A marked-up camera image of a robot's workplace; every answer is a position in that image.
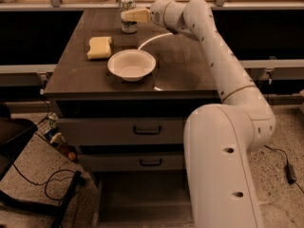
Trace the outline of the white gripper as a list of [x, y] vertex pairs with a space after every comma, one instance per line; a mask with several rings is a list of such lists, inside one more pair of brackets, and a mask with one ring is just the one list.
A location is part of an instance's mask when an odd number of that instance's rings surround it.
[[155, 25], [165, 28], [164, 15], [170, 3], [172, 0], [155, 0], [150, 6], [150, 10], [146, 8], [128, 9], [121, 13], [121, 18], [125, 22], [136, 23], [148, 23], [151, 18]]

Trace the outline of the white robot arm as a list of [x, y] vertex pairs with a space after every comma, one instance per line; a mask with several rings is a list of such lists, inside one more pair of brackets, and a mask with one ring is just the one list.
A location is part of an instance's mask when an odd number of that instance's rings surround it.
[[184, 158], [195, 228], [264, 228], [248, 153], [271, 139], [273, 110], [218, 33], [204, 0], [155, 0], [122, 13], [198, 39], [220, 104], [194, 110], [184, 126]]

